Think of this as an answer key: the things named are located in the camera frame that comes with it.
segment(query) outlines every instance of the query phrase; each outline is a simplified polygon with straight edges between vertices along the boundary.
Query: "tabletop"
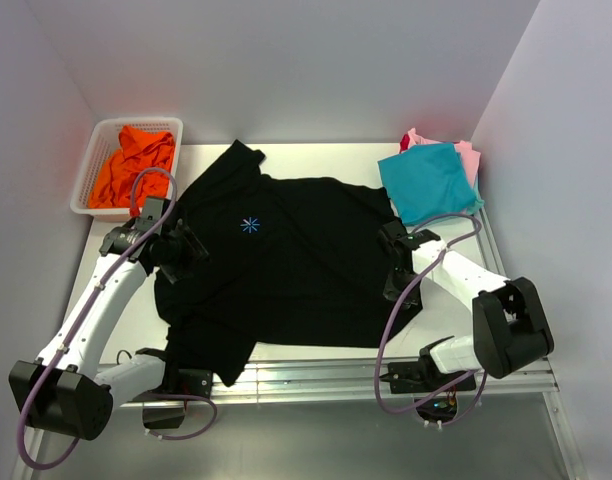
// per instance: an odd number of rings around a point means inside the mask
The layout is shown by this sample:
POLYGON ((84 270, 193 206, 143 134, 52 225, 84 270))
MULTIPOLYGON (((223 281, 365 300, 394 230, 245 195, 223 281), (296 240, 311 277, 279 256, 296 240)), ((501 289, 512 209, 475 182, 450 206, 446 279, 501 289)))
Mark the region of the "tabletop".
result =
MULTIPOLYGON (((266 154, 261 164, 262 173, 274 178, 334 177, 352 185, 381 187, 377 161, 395 155, 395 143, 362 144, 266 144, 249 145, 266 154)), ((197 177, 221 155, 228 145, 185 145, 181 147, 176 179, 181 194, 197 177)), ((116 225, 94 220, 82 254, 73 285, 68 312, 88 283, 104 235, 116 225)), ((466 219, 448 220, 431 227, 448 241, 472 229, 466 219)), ((469 238, 454 247, 462 255, 484 266, 477 238, 469 238)), ((100 363, 114 364, 119 350, 133 353, 143 347, 163 349, 168 326, 155 309, 154 276, 127 304, 115 327, 100 363)), ((449 335, 465 335, 472 331, 469 311, 457 299, 430 280, 422 281, 424 309, 388 344, 387 357, 416 356, 419 349, 449 335)), ((334 360, 374 358, 377 349, 308 347, 269 345, 258 343, 251 361, 334 360)))

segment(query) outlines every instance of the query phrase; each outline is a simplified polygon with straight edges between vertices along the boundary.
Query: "orange cloth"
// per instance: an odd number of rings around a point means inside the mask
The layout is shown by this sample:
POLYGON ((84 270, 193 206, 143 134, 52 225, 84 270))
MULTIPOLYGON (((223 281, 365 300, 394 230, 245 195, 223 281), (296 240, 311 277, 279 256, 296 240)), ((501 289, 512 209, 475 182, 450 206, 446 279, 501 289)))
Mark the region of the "orange cloth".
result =
MULTIPOLYGON (((117 149, 104 163, 95 187, 88 198, 89 208, 130 207, 130 191, 139 172, 160 167, 170 172, 175 155, 175 140, 170 132, 148 133, 126 125, 119 132, 117 149)), ((137 205, 146 197, 165 197, 168 178, 161 173, 148 173, 137 186, 137 205)))

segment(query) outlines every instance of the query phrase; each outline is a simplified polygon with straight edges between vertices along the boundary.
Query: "plastic laundry basket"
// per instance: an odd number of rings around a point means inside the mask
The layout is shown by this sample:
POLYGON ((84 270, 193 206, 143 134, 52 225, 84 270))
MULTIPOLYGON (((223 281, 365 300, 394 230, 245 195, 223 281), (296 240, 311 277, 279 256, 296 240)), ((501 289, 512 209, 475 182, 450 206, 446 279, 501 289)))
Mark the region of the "plastic laundry basket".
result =
MULTIPOLYGON (((170 173, 175 177, 184 128, 181 120, 173 117, 134 117, 103 120, 93 130, 84 161, 77 175, 75 190, 70 200, 70 208, 73 212, 92 215, 104 222, 125 222, 130 218, 128 208, 88 208, 88 197, 95 186, 97 175, 108 157, 119 148, 118 135, 124 125, 139 128, 145 132, 170 132, 173 134, 175 155, 170 173)), ((167 198, 171 197, 172 190, 172 185, 169 185, 167 198)))

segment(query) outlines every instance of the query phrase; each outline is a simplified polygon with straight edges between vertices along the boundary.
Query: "black t-shirt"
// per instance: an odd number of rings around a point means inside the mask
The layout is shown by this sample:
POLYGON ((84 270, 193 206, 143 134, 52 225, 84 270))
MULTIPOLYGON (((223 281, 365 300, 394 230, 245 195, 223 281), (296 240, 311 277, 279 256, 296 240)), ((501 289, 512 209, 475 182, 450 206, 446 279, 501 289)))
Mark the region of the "black t-shirt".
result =
MULTIPOLYGON (((256 342, 377 347, 393 303, 379 228, 396 219, 386 191, 333 178, 275 180, 264 154, 236 141, 181 196, 210 253, 193 278, 155 282, 167 352, 226 385, 256 342)), ((393 335, 417 313, 398 315, 393 335)))

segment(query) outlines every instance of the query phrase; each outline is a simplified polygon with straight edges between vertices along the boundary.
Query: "blue snowflake logo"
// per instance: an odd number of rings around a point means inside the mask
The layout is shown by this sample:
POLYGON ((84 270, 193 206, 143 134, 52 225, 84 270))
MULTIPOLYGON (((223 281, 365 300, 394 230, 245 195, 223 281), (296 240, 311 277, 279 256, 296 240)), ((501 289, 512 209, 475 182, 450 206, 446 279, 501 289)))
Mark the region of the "blue snowflake logo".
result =
POLYGON ((242 221, 244 223, 242 223, 240 227, 242 227, 243 232, 253 233, 253 232, 256 232, 260 227, 259 221, 256 218, 248 217, 248 220, 244 219, 242 221))

